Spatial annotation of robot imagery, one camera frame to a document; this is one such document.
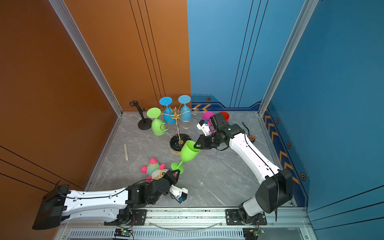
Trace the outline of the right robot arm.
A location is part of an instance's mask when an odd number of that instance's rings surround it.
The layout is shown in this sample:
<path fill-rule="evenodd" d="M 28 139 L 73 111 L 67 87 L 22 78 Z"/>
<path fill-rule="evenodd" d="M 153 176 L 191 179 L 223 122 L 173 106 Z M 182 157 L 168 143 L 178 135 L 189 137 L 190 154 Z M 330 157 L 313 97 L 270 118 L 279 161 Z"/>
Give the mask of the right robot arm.
<path fill-rule="evenodd" d="M 211 124 L 201 120 L 197 128 L 203 133 L 194 144 L 195 149 L 217 149 L 225 143 L 234 150 L 254 173 L 260 187 L 255 195 L 239 205 L 238 216 L 244 224 L 252 224 L 259 214 L 277 212 L 293 198 L 293 176 L 269 161 L 239 125 L 230 125 L 222 113 L 210 117 Z"/>

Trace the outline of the pink wine glass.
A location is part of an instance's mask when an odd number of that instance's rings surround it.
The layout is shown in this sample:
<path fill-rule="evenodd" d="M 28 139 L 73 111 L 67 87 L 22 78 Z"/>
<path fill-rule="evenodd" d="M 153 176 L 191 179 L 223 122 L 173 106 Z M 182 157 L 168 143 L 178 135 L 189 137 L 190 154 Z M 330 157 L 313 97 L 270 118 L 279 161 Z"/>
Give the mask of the pink wine glass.
<path fill-rule="evenodd" d="M 205 112 L 205 113 L 203 113 L 203 115 L 202 115 L 202 119 L 204 120 L 205 124 L 207 124 L 207 125 L 210 127 L 210 133 L 213 132 L 213 131 L 212 131 L 212 122 L 211 122 L 210 118 L 211 118 L 212 116 L 214 116 L 214 115 L 215 115 L 215 114 L 212 113 L 212 112 Z"/>

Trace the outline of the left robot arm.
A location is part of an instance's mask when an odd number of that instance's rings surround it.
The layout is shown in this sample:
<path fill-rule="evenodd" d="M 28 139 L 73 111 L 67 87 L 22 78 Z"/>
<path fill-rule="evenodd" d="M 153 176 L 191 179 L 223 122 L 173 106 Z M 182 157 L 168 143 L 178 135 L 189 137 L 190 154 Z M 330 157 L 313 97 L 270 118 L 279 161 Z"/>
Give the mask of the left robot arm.
<path fill-rule="evenodd" d="M 105 226 L 143 226 L 148 205 L 170 195 L 179 204 L 188 190 L 176 187 L 179 170 L 166 171 L 159 179 L 142 180 L 125 188 L 85 192 L 70 190 L 69 185 L 56 184 L 44 195 L 33 230 L 48 230 L 69 222 L 102 221 Z"/>

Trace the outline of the red wine glass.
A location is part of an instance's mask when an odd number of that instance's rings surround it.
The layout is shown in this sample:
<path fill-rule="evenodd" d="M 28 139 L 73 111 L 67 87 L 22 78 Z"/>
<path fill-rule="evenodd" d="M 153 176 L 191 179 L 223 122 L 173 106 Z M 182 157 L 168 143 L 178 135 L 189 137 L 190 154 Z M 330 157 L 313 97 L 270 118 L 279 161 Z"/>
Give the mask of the red wine glass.
<path fill-rule="evenodd" d="M 230 118 L 230 115 L 227 112 L 220 112 L 220 113 L 224 116 L 226 122 L 228 122 L 229 118 Z"/>

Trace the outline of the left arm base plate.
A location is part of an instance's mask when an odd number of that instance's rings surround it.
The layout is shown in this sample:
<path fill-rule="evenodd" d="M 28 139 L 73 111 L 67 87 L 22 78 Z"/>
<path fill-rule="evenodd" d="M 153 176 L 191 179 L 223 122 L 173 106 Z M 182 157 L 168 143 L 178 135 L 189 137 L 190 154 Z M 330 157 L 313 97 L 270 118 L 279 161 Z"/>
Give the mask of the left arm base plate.
<path fill-rule="evenodd" d="M 119 210 L 117 219 L 112 222 L 104 222 L 105 226 L 143 226 L 147 217 L 147 210 L 124 209 Z"/>

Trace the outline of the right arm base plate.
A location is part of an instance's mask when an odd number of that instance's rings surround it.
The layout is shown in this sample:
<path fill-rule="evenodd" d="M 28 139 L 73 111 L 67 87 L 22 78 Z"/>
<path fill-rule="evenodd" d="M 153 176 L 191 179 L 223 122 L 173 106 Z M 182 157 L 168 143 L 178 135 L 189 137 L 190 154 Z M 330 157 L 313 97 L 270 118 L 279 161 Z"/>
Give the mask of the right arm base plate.
<path fill-rule="evenodd" d="M 228 226 L 236 225 L 258 225 L 266 226 L 267 218 L 265 213 L 259 213 L 255 216 L 248 217 L 243 210 L 240 209 L 226 209 L 226 223 Z"/>

